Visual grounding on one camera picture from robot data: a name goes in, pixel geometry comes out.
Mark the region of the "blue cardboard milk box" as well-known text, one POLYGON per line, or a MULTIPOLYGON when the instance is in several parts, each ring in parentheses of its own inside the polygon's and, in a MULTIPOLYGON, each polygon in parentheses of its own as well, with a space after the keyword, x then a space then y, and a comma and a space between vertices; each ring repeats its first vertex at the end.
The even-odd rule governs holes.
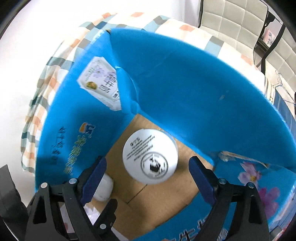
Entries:
POLYGON ((295 138, 285 120, 236 70, 175 39, 103 31, 66 75, 42 130, 36 186, 77 178, 99 156, 113 190, 84 209, 95 223, 116 199, 112 228, 130 240, 195 240, 212 206, 189 172, 193 156, 217 178, 256 186, 270 240, 295 215, 295 138), (124 167, 125 142, 142 128, 177 143, 177 169, 162 183, 142 184, 124 167))

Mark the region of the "white round jar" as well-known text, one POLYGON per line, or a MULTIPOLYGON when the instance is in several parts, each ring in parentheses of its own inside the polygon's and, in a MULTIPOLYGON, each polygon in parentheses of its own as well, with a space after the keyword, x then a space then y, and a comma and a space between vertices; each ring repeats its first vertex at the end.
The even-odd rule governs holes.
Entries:
POLYGON ((168 180, 175 173, 178 146, 167 133, 142 128, 125 142, 122 160, 133 179, 145 185, 155 185, 168 180))

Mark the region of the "left white padded chair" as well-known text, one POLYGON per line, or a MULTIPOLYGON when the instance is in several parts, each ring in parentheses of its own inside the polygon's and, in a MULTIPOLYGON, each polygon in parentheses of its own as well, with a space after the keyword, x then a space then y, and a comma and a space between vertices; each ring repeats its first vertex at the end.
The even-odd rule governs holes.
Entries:
POLYGON ((199 28, 252 59, 267 15, 268 6, 259 0, 204 0, 199 28))

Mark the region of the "plaid checkered tablecloth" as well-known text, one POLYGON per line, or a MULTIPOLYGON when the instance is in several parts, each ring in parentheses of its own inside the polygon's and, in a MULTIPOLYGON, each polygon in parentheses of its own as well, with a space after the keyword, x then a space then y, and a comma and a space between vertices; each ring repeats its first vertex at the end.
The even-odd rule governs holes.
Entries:
POLYGON ((59 85, 99 31, 112 28, 145 30, 184 41, 216 56, 245 76, 263 94, 268 93, 270 82, 252 59, 201 28, 155 14, 105 13, 75 28, 45 65, 30 101, 21 138, 21 165, 24 171, 35 173, 41 132, 59 85))

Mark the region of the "white padded chair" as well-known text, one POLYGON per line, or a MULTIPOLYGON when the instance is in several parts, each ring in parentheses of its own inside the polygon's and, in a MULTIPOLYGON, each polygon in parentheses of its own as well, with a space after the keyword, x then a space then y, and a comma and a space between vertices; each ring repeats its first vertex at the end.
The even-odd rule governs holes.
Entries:
POLYGON ((277 73, 283 77, 283 84, 295 92, 295 40, 285 25, 267 51, 265 76, 271 83, 277 82, 277 73))
POLYGON ((267 15, 268 6, 259 0, 204 0, 199 28, 252 59, 267 15))

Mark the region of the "right white padded chair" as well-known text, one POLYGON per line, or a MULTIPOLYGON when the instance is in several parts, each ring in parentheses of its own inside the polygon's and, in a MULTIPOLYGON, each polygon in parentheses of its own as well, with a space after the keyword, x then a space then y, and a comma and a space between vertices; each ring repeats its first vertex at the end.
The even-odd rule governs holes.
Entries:
POLYGON ((283 77, 283 84, 295 92, 295 40, 285 25, 267 51, 265 76, 271 83, 277 82, 277 73, 283 77))

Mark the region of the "white earbuds case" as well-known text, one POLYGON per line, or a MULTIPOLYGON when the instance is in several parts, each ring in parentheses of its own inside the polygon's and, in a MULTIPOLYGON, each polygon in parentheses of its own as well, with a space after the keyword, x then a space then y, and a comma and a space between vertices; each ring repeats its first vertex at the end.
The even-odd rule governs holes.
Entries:
POLYGON ((100 202, 107 201, 111 196, 113 185, 113 179, 105 173, 94 193, 93 198, 100 202))

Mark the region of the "blue striped tablecloth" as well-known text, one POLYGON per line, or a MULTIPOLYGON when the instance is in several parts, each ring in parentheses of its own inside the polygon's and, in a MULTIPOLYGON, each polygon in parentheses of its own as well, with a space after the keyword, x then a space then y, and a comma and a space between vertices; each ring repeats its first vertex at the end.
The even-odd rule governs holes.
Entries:
POLYGON ((290 112, 290 109, 288 108, 286 102, 283 100, 283 98, 281 97, 281 95, 278 93, 277 90, 275 90, 273 105, 281 114, 287 126, 289 127, 290 132, 292 133, 292 136, 295 138, 295 131, 296 131, 295 118, 293 114, 290 112))

